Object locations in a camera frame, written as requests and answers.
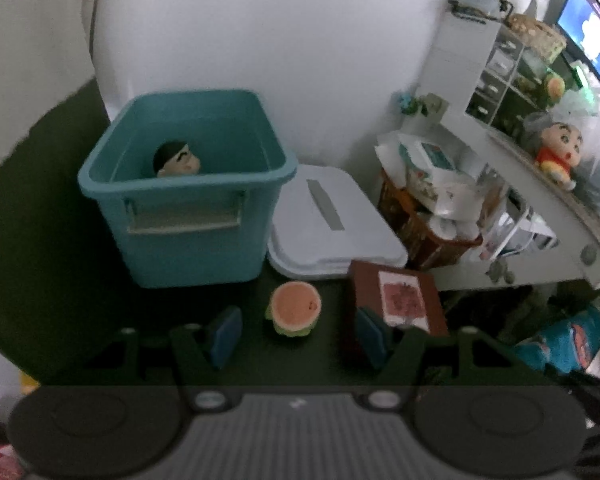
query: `brown box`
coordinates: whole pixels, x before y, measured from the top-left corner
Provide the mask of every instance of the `brown box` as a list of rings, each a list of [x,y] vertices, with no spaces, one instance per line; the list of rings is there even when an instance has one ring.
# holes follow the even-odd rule
[[[438,290],[431,276],[415,270],[396,269],[395,267],[353,260],[349,267],[349,297],[342,337],[343,357],[347,361],[359,363],[361,360],[366,360],[362,348],[356,341],[354,330],[356,310],[366,306],[375,311],[380,317],[383,317],[382,296],[378,279],[378,273],[381,271],[416,277],[424,302],[429,333],[433,336],[448,335],[445,314],[442,305],[440,305]]]

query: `bin handle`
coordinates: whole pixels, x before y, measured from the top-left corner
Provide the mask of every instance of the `bin handle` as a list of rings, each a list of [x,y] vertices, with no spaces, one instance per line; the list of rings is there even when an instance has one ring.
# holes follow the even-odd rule
[[[331,197],[320,185],[320,182],[308,178],[306,183],[309,186],[309,193],[311,193],[318,211],[320,211],[320,214],[325,222],[327,222],[329,228],[332,231],[344,231],[344,225],[342,225],[338,210],[336,209],[336,206],[333,205]]]
[[[126,199],[127,232],[131,235],[177,235],[240,227],[245,199],[246,192],[242,192],[233,211],[202,214],[189,219],[180,219],[172,224],[161,222],[159,218],[151,218],[150,215],[138,214],[136,202]]]

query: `doll head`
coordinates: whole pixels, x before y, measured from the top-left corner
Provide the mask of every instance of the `doll head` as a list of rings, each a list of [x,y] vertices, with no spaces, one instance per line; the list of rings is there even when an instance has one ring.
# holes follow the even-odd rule
[[[200,171],[200,160],[183,140],[165,142],[154,155],[157,176],[193,175]]]
[[[544,147],[549,148],[572,168],[580,163],[582,134],[575,126],[554,123],[542,131],[541,139]]]

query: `melon plush toy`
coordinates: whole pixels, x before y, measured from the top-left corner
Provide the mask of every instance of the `melon plush toy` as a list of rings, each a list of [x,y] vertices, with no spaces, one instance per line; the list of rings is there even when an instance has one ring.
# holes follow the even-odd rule
[[[280,335],[306,336],[318,321],[321,306],[320,294],[313,285],[288,282],[271,295],[265,318],[273,321]]]
[[[566,85],[559,75],[550,73],[544,79],[544,88],[551,104],[556,104],[564,95]]]

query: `plastic container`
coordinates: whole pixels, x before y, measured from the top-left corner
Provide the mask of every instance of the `plastic container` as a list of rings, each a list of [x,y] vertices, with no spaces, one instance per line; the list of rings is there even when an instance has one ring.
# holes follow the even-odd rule
[[[293,280],[344,278],[352,260],[407,263],[402,243],[349,173],[304,164],[280,192],[267,257]]]
[[[155,178],[155,150],[175,139],[200,158],[200,174]],[[78,182],[138,285],[208,285],[259,275],[280,187],[297,166],[252,92],[168,92],[132,100]]]

